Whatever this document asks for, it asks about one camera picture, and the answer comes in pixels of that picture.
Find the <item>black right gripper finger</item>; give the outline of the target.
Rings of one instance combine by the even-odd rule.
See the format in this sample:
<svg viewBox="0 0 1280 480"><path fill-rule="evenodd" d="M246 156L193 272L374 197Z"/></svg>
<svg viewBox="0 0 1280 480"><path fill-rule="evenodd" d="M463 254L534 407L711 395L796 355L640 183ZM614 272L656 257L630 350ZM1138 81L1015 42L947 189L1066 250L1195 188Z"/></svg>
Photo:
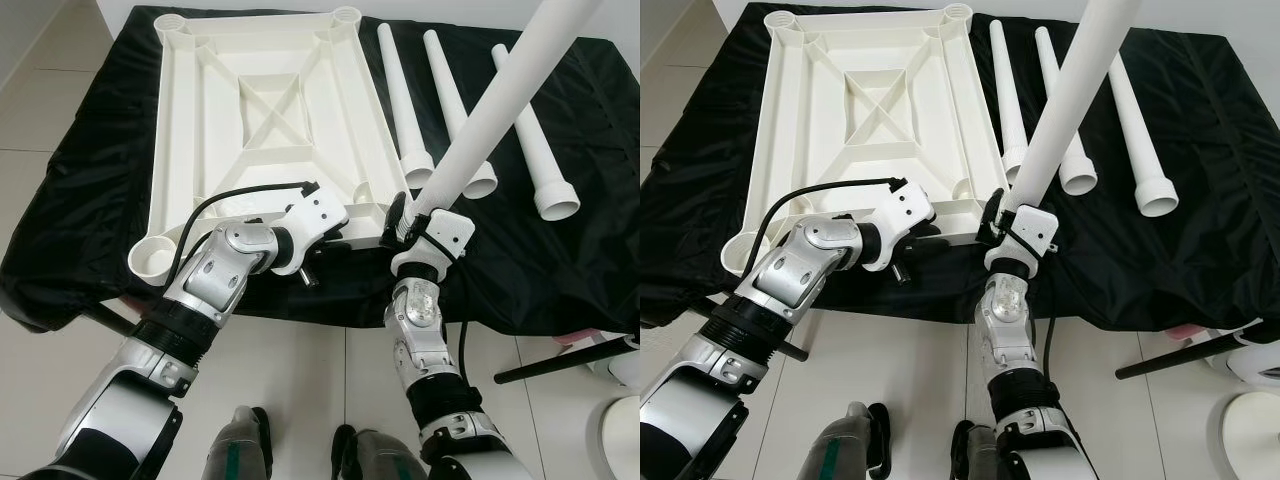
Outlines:
<svg viewBox="0 0 1280 480"><path fill-rule="evenodd" d="M998 218L1005 189L997 188L986 202L980 215L980 241L1000 241Z"/></svg>
<svg viewBox="0 0 1280 480"><path fill-rule="evenodd" d="M404 219L404 205L408 196L410 195L407 192L398 192L387 210L385 225L383 227L384 246L402 246L404 243L402 223Z"/></svg>

